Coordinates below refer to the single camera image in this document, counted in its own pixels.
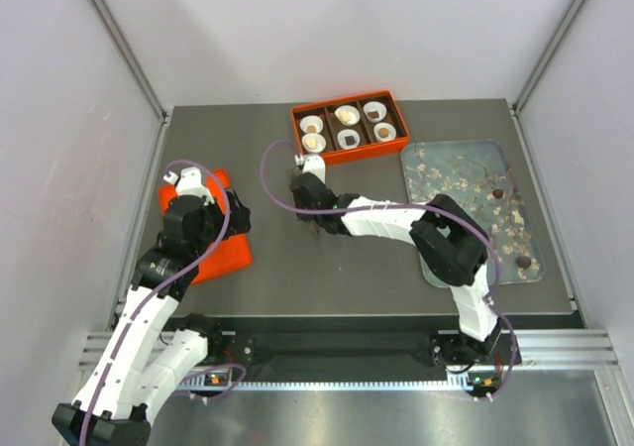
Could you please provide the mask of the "white paper cup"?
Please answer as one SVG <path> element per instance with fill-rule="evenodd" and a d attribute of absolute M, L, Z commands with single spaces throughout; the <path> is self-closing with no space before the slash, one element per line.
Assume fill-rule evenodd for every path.
<path fill-rule="evenodd" d="M 367 118 L 371 122 L 375 122 L 375 123 L 378 123 L 378 122 L 382 121 L 385 118 L 386 113 L 387 113 L 386 106 L 383 103 L 379 102 L 379 101 L 367 102 L 363 106 L 363 110 L 364 110 L 364 113 L 366 114 Z M 380 113 L 380 119 L 371 119 L 371 118 L 369 118 L 368 113 L 371 112 L 371 111 L 378 111 Z"/>
<path fill-rule="evenodd" d="M 315 133 L 308 133 L 307 132 L 307 126 L 309 125 L 314 125 L 316 126 L 316 132 Z M 300 121 L 299 121 L 299 128 L 301 129 L 301 131 L 304 134 L 319 134 L 322 132 L 324 127 L 324 123 L 321 117 L 317 116 L 317 115 L 308 115 L 303 117 Z"/>
<path fill-rule="evenodd" d="M 344 122 L 340 119 L 340 112 L 341 111 L 348 111 L 351 115 L 351 119 L 348 122 Z M 359 123 L 361 116 L 360 113 L 358 111 L 358 109 L 352 105 L 342 105 L 340 107 L 338 107 L 335 112 L 334 112 L 336 118 L 344 125 L 347 127 L 350 126 L 354 126 L 356 124 Z"/>
<path fill-rule="evenodd" d="M 318 145 L 314 148 L 309 148 L 306 145 L 306 140 L 309 138 L 315 138 L 318 142 Z M 321 154 L 327 147 L 326 139 L 320 133 L 319 134 L 304 134 L 301 139 L 301 144 L 302 144 L 302 147 L 309 154 Z"/>
<path fill-rule="evenodd" d="M 352 136 L 352 137 L 354 137 L 354 138 L 357 140 L 358 144 L 357 144 L 355 147 L 347 147 L 347 146 L 345 145 L 345 138 L 346 138 L 347 136 Z M 357 147 L 361 144 L 362 139 L 361 139 L 360 134 L 359 134 L 356 130 L 353 130 L 353 129 L 344 129 L 344 130 L 341 130 L 341 131 L 337 134 L 337 141 L 338 141 L 338 144 L 339 144 L 339 146 L 340 146 L 340 148 L 341 148 L 342 150 L 351 150 L 351 149 L 357 148 Z"/>
<path fill-rule="evenodd" d="M 387 129 L 389 130 L 389 136 L 388 136 L 388 137 L 385 137 L 385 138 L 384 138 L 384 137 L 381 137 L 381 136 L 379 135 L 378 130 L 379 130 L 380 128 L 382 128 L 382 127 L 385 127 L 385 128 L 387 128 Z M 394 127 L 393 125 L 391 125 L 390 123 L 386 123 L 386 122 L 381 122 L 381 123 L 376 124 L 376 125 L 373 127 L 373 133 L 374 133 L 374 137 L 375 137 L 375 139 L 376 139 L 378 142 L 381 142 L 381 143 L 385 143 L 385 142 L 393 141 L 393 140 L 395 140 L 395 139 L 396 139 L 396 137 L 397 137 L 397 132 L 396 132 L 395 127 Z"/>

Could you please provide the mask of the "orange compartment box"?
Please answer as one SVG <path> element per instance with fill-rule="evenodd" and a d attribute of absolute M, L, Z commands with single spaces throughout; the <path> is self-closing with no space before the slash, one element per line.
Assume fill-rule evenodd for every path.
<path fill-rule="evenodd" d="M 378 123 L 371 122 L 363 110 L 363 106 L 370 101 L 379 101 L 386 106 L 386 116 L 378 123 L 386 122 L 393 125 L 397 132 L 395 140 L 381 143 L 375 139 L 373 127 Z M 358 124 L 347 127 L 336 118 L 334 112 L 342 105 L 352 105 L 358 109 L 361 116 Z M 317 115 L 323 120 L 324 127 L 320 134 L 326 139 L 327 147 L 318 155 L 320 155 L 328 165 L 356 162 L 363 159 L 397 153 L 409 142 L 409 131 L 401 111 L 392 93 L 388 90 L 349 95 L 293 107 L 291 109 L 292 127 L 297 141 L 297 147 L 302 155 L 308 155 L 309 153 L 301 144 L 304 133 L 299 128 L 299 121 L 308 115 Z M 360 134 L 362 141 L 357 148 L 351 150 L 342 150 L 340 148 L 337 141 L 337 134 L 344 129 L 353 129 Z"/>

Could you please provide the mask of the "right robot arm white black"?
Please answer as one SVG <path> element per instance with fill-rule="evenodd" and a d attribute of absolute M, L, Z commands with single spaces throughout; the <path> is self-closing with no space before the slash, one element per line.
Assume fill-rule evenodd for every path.
<path fill-rule="evenodd" d="M 289 189 L 297 216 L 329 234 L 375 236 L 416 247 L 452 293 L 465 355 L 482 363 L 497 352 L 501 325 L 488 305 L 488 236 L 453 198 L 441 194 L 427 204 L 404 205 L 337 195 L 313 173 L 298 175 Z"/>

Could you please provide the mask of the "white paper cup back middle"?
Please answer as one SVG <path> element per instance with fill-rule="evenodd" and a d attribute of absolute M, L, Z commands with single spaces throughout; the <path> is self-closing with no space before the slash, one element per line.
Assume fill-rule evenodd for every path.
<path fill-rule="evenodd" d="M 344 122 L 340 119 L 340 112 L 341 111 L 348 111 L 351 115 L 351 119 L 348 122 Z M 359 123 L 361 116 L 360 113 L 358 111 L 358 109 L 352 105 L 342 105 L 340 107 L 338 107 L 335 112 L 334 112 L 336 118 L 344 125 L 347 127 L 350 126 L 354 126 L 356 124 Z"/>

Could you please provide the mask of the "orange box lid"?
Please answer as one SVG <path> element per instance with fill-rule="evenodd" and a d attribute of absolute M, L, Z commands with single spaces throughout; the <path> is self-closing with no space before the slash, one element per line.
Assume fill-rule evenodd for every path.
<path fill-rule="evenodd" d="M 232 194 L 233 187 L 228 174 L 223 169 L 213 170 L 214 175 L 218 178 L 223 188 Z M 216 198 L 220 208 L 224 212 L 225 204 L 220 199 L 220 190 L 211 177 L 207 177 L 207 186 L 211 194 Z M 158 189 L 158 203 L 160 214 L 163 215 L 168 207 L 169 202 L 175 198 L 175 188 L 171 184 L 164 184 Z M 241 270 L 249 266 L 253 261 L 253 255 L 248 243 L 247 234 L 237 234 L 222 241 L 215 251 L 206 258 L 198 266 L 198 274 L 194 278 L 192 284 L 201 284 L 203 282 L 215 279 L 232 272 Z"/>

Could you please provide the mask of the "dark round truffle front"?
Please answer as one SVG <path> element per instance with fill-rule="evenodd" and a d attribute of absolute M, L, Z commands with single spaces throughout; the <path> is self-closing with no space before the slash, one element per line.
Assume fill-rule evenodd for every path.
<path fill-rule="evenodd" d="M 521 269 L 528 269 L 531 267 L 532 265 L 532 260 L 530 257 L 528 256 L 519 256 L 516 259 L 516 264 L 519 268 Z"/>

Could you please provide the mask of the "white paper cup back right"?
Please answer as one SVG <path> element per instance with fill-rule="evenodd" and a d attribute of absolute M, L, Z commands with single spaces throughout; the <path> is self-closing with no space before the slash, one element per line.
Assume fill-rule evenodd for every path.
<path fill-rule="evenodd" d="M 385 118 L 386 113 L 387 113 L 386 106 L 383 103 L 379 102 L 379 101 L 367 102 L 363 106 L 363 110 L 364 110 L 364 113 L 366 114 L 367 118 L 371 122 L 375 122 L 375 123 L 378 123 L 378 122 L 382 121 Z M 371 111 L 378 111 L 380 113 L 380 119 L 371 119 L 371 118 L 369 118 L 368 113 L 371 112 Z"/>

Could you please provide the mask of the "aluminium frame rail front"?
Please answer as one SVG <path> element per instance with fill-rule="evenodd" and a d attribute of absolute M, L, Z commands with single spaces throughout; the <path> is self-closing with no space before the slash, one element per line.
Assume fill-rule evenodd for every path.
<path fill-rule="evenodd" d="M 597 370 L 618 365 L 606 332 L 601 330 L 517 330 L 515 332 L 521 369 Z M 253 362 L 264 351 L 325 353 L 344 347 L 359 350 L 361 341 L 343 333 L 240 334 L 229 340 L 235 359 Z"/>

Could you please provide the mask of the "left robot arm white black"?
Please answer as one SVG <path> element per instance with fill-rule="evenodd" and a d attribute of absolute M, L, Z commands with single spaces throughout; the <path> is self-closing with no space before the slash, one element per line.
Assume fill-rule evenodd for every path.
<path fill-rule="evenodd" d="M 156 357 L 163 327 L 211 247 L 251 229 L 251 211 L 231 188 L 183 190 L 169 202 L 156 244 L 138 261 L 124 310 L 89 380 L 52 424 L 69 445 L 145 445 L 159 411 L 194 367 L 222 359 L 219 322 L 189 314 Z"/>

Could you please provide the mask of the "white paper cup front middle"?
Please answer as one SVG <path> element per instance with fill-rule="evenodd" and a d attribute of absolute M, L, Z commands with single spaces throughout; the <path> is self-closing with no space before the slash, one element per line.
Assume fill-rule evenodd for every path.
<path fill-rule="evenodd" d="M 346 138 L 347 136 L 352 136 L 352 137 L 354 137 L 354 138 L 357 140 L 358 144 L 357 144 L 355 147 L 347 147 L 347 146 L 345 145 L 345 138 Z M 341 148 L 342 150 L 351 150 L 351 149 L 357 148 L 357 147 L 361 144 L 362 139 L 361 139 L 360 134 L 359 134 L 356 130 L 353 130 L 353 129 L 344 129 L 344 130 L 341 130 L 341 131 L 337 134 L 337 141 L 338 141 L 338 144 L 339 144 L 339 146 L 340 146 L 340 148 Z"/>

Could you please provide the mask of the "white paper cup front right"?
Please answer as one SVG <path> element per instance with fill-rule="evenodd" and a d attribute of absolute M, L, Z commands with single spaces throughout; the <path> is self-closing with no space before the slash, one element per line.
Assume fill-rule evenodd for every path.
<path fill-rule="evenodd" d="M 380 128 L 382 128 L 382 127 L 385 127 L 385 128 L 387 128 L 387 129 L 389 130 L 389 136 L 388 136 L 388 137 L 385 137 L 385 138 L 384 138 L 384 137 L 381 137 L 381 136 L 379 135 L 378 130 L 379 130 Z M 374 133 L 374 137 L 375 137 L 375 139 L 376 139 L 378 142 L 381 142 L 381 143 L 385 143 L 385 142 L 393 141 L 393 140 L 395 140 L 395 139 L 396 139 L 396 137 L 397 137 L 397 132 L 396 132 L 395 127 L 394 127 L 393 125 L 391 125 L 390 123 L 386 123 L 386 122 L 381 122 L 381 123 L 376 124 L 376 125 L 373 127 L 373 133 Z"/>

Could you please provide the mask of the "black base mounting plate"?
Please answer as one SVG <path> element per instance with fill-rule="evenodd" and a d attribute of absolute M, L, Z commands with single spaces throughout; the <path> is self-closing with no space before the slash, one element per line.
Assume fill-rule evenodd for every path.
<path fill-rule="evenodd" d="M 382 368 L 395 362 L 412 368 L 493 365 L 516 356 L 511 336 L 496 332 L 482 343 L 464 334 L 423 332 L 279 332 L 243 333 L 230 338 L 222 351 L 232 359 L 255 368 L 335 371 Z"/>

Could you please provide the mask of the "blue floral tray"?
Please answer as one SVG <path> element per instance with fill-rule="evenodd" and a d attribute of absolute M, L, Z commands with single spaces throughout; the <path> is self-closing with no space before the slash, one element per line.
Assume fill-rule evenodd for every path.
<path fill-rule="evenodd" d="M 536 282 L 546 265 L 513 169 L 494 140 L 416 143 L 401 152 L 408 199 L 429 203 L 438 194 L 453 198 L 485 231 L 501 265 L 501 284 Z M 502 199 L 492 192 L 504 190 Z M 521 269 L 519 256 L 532 265 Z"/>

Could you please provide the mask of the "white paper cup front left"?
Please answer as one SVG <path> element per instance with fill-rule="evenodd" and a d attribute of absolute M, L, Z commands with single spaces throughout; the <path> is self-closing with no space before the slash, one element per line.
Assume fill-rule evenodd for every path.
<path fill-rule="evenodd" d="M 315 138 L 318 142 L 318 145 L 314 148 L 309 148 L 306 145 L 306 140 L 309 138 Z M 302 147 L 309 154 L 321 154 L 327 147 L 326 139 L 320 133 L 319 134 L 304 134 L 301 139 L 301 144 L 302 144 Z"/>

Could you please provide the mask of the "metal tongs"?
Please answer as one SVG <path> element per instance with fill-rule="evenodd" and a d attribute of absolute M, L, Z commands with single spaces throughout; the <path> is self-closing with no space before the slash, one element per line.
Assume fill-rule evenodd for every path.
<path fill-rule="evenodd" d="M 320 238 L 321 228 L 313 216 L 298 215 L 297 221 L 308 232 L 313 240 L 317 241 Z"/>

